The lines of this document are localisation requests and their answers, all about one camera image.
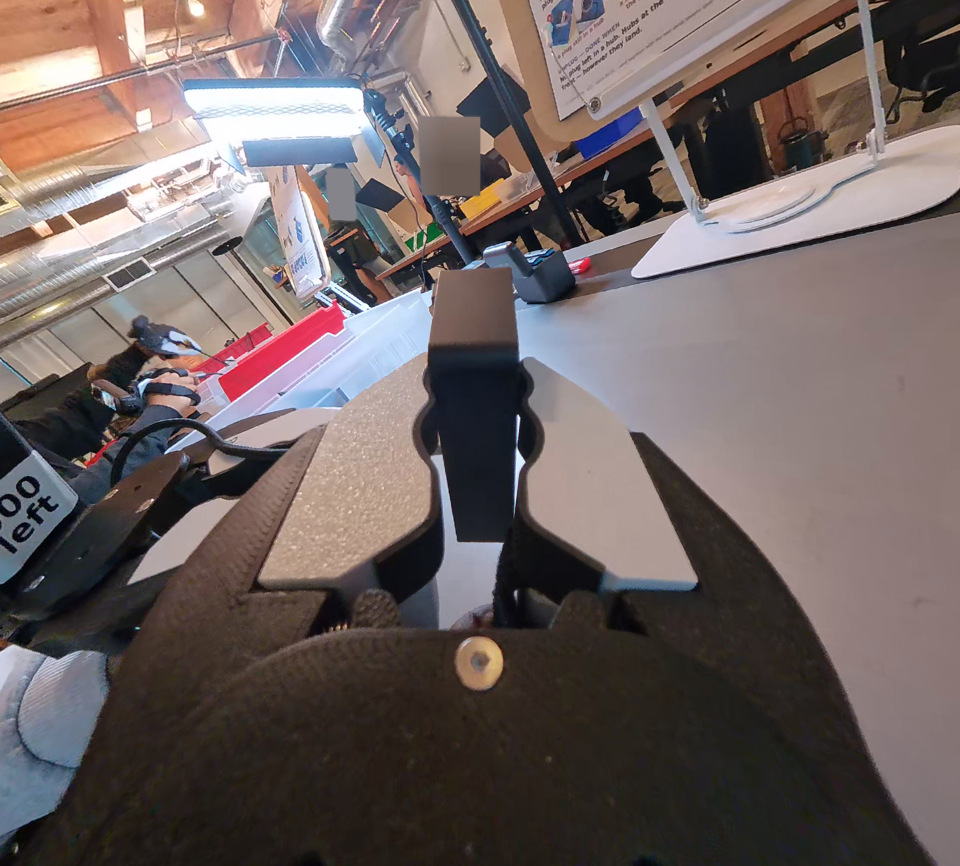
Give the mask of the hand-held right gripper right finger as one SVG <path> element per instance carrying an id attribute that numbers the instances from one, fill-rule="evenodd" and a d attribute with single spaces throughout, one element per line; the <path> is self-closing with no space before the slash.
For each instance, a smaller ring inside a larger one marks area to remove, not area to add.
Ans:
<path id="1" fill-rule="evenodd" d="M 693 589 L 697 574 L 627 425 L 540 360 L 522 365 L 512 539 L 522 582 L 542 594 Z"/>

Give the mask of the dark green jug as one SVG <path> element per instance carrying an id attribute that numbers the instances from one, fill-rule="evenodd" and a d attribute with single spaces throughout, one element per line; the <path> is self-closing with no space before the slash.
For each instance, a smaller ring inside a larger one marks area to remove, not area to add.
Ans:
<path id="1" fill-rule="evenodd" d="M 821 131 L 810 127 L 806 116 L 793 116 L 781 127 L 777 144 L 783 153 L 786 172 L 798 172 L 822 161 Z"/>

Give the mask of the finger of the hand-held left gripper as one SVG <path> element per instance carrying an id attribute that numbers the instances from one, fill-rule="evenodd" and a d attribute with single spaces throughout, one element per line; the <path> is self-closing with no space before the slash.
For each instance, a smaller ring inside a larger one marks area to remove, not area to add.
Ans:
<path id="1" fill-rule="evenodd" d="M 338 407 L 311 407 L 271 415 L 268 419 L 227 437 L 231 444 L 251 448 L 280 447 L 294 442 L 311 429 L 326 426 L 338 416 Z"/>
<path id="2" fill-rule="evenodd" d="M 233 498 L 214 498 L 187 512 L 150 547 L 126 581 L 137 584 L 182 566 L 206 536 L 239 502 Z"/>

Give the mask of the red plastic bin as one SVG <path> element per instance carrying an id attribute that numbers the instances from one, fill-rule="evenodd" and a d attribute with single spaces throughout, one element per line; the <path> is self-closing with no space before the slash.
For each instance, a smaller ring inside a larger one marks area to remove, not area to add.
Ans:
<path id="1" fill-rule="evenodd" d="M 345 314 L 333 300 L 304 319 L 274 333 L 263 323 L 193 369 L 198 379 L 216 381 L 234 401 L 326 336 L 344 331 Z"/>

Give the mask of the yellow bin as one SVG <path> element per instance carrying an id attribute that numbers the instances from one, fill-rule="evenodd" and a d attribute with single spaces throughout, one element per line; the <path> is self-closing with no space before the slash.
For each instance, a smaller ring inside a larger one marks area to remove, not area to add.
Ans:
<path id="1" fill-rule="evenodd" d="M 462 217 L 467 221 L 473 220 L 497 205 L 500 201 L 498 190 L 506 181 L 506 179 L 500 178 L 483 188 L 476 196 L 461 200 L 459 206 Z"/>

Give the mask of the clear plastic bin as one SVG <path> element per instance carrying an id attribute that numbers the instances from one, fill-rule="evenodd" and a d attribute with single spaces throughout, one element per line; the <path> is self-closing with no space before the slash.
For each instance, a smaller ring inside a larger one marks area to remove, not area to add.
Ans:
<path id="1" fill-rule="evenodd" d="M 361 392 L 426 352 L 432 295 L 409 293 L 344 322 L 234 401 L 218 383 L 206 385 L 206 424 L 227 440 L 283 412 L 311 407 L 340 410 Z"/>

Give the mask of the blue bin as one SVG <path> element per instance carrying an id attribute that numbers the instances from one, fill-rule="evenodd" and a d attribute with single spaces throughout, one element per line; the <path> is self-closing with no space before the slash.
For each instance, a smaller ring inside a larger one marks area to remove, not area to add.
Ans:
<path id="1" fill-rule="evenodd" d="M 589 161 L 633 134 L 642 122 L 642 112 L 635 107 L 586 137 L 574 140 L 573 145 L 582 158 Z"/>

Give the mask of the grey clamp mounts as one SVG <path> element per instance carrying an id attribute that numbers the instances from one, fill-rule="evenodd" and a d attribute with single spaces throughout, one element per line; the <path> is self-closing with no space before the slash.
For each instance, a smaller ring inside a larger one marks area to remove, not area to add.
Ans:
<path id="1" fill-rule="evenodd" d="M 486 248 L 489 268 L 508 268 L 515 292 L 527 304 L 549 304 L 568 296 L 576 286 L 574 273 L 557 249 L 523 252 L 507 242 Z"/>

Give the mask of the person's left forearm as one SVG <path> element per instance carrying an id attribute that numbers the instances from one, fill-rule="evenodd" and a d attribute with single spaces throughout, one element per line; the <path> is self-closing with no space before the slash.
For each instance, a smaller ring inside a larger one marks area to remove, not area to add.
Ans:
<path id="1" fill-rule="evenodd" d="M 108 658 L 1 652 L 1 842 L 53 812 L 75 776 L 110 691 Z"/>

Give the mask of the black usb hub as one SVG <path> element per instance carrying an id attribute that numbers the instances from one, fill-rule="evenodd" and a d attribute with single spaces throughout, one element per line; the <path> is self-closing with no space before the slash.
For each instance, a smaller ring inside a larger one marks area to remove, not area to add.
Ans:
<path id="1" fill-rule="evenodd" d="M 509 268 L 437 281 L 427 378 L 457 539 L 507 539 L 515 510 L 521 355 Z"/>

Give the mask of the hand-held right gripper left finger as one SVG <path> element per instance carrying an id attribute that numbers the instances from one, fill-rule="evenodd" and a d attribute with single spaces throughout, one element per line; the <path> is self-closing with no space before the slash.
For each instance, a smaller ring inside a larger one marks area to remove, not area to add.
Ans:
<path id="1" fill-rule="evenodd" d="M 444 533 L 424 442 L 426 368 L 415 356 L 333 417 L 261 567 L 262 588 L 343 600 L 378 588 L 408 600 L 434 579 Z"/>

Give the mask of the led light panel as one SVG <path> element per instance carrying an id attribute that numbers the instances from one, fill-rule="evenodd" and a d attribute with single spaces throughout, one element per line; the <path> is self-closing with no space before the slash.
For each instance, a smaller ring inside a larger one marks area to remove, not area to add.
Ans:
<path id="1" fill-rule="evenodd" d="M 241 150 L 248 168 L 353 164 L 369 126 L 353 79 L 186 80 L 182 94 L 218 150 Z"/>

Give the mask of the black stand pole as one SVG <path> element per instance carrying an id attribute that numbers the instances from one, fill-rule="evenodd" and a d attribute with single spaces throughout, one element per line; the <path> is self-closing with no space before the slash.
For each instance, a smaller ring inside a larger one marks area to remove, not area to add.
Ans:
<path id="1" fill-rule="evenodd" d="M 585 241 L 582 238 L 564 197 L 556 184 L 547 162 L 534 138 L 533 132 L 524 118 L 517 98 L 506 80 L 493 46 L 486 31 L 481 26 L 470 0 L 450 0 L 457 13 L 467 38 L 479 57 L 494 95 L 503 109 L 512 131 L 516 134 L 519 144 L 526 158 L 529 160 L 538 185 L 547 200 L 549 209 L 556 215 L 560 228 L 571 247 L 580 247 Z"/>

